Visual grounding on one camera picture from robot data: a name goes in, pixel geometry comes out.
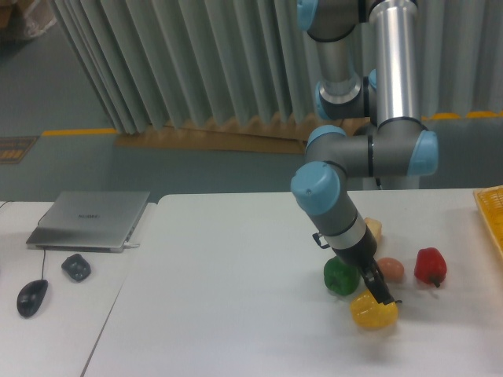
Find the yellow plastic basket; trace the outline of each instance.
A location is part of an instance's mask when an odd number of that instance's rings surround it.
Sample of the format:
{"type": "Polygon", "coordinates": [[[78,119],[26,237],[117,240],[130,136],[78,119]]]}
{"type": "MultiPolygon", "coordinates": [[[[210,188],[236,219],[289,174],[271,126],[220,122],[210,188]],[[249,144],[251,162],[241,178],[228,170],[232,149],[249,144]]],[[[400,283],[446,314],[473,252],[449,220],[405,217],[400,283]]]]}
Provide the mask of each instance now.
{"type": "Polygon", "coordinates": [[[473,196],[490,236],[503,256],[503,186],[474,190],[473,196]]]}

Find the black mouse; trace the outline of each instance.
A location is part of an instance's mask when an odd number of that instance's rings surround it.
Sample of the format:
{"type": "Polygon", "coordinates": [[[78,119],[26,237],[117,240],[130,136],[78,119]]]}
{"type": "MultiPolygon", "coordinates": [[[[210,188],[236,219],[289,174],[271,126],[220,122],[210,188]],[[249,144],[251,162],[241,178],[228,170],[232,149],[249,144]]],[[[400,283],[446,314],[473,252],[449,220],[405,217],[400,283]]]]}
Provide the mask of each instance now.
{"type": "Polygon", "coordinates": [[[80,254],[73,254],[66,258],[61,268],[77,282],[86,279],[91,274],[91,266],[80,254]]]}
{"type": "Polygon", "coordinates": [[[37,313],[46,295],[49,282],[45,279],[26,284],[17,296],[17,311],[24,318],[37,313]]]}

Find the floor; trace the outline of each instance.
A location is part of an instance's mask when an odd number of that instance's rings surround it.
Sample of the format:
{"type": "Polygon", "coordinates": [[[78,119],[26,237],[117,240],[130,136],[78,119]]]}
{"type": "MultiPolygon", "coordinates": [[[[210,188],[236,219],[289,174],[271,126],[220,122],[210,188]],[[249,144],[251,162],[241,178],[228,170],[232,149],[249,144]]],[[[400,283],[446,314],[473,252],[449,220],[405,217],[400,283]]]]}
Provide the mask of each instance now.
{"type": "MultiPolygon", "coordinates": [[[[28,43],[0,46],[0,137],[109,128],[91,85],[56,25],[28,43]]],[[[420,188],[503,184],[503,118],[439,120],[438,172],[420,188]]],[[[166,194],[288,191],[302,156],[115,147],[116,136],[40,137],[17,165],[0,165],[0,200],[53,201],[64,190],[166,194]]],[[[350,189],[361,189],[360,181],[350,189]]]]}

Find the yellow floor stripe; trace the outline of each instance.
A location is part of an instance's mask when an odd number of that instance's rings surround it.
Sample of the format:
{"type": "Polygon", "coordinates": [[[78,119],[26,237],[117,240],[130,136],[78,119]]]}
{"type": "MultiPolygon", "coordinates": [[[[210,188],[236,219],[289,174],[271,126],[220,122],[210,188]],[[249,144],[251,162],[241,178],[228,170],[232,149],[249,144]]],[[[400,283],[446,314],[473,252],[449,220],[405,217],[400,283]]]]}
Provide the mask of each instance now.
{"type": "Polygon", "coordinates": [[[75,135],[103,135],[117,134],[113,128],[89,128],[81,130],[50,130],[44,131],[42,136],[75,136],[75,135]]]}
{"type": "Polygon", "coordinates": [[[495,112],[469,112],[466,117],[467,118],[496,118],[500,116],[495,112]]]}
{"type": "MultiPolygon", "coordinates": [[[[503,117],[503,112],[469,112],[466,118],[499,118],[503,117]]],[[[462,116],[453,112],[440,112],[433,115],[431,118],[421,117],[422,120],[442,120],[442,119],[463,119],[462,116]]],[[[49,130],[44,131],[42,136],[75,136],[75,135],[104,135],[104,134],[118,134],[113,128],[89,128],[81,130],[49,130]]]]}
{"type": "Polygon", "coordinates": [[[461,119],[461,117],[458,114],[454,114],[453,112],[440,112],[439,114],[435,114],[430,118],[430,120],[439,119],[461,119]]]}

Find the laptop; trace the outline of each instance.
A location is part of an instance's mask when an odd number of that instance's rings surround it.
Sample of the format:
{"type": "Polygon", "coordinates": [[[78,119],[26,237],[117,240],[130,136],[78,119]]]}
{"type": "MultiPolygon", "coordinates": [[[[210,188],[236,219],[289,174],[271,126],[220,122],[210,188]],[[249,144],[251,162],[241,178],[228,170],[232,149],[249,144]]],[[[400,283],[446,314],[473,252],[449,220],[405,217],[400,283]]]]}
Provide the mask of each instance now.
{"type": "Polygon", "coordinates": [[[51,250],[120,252],[149,192],[62,192],[26,244],[51,250]]]}

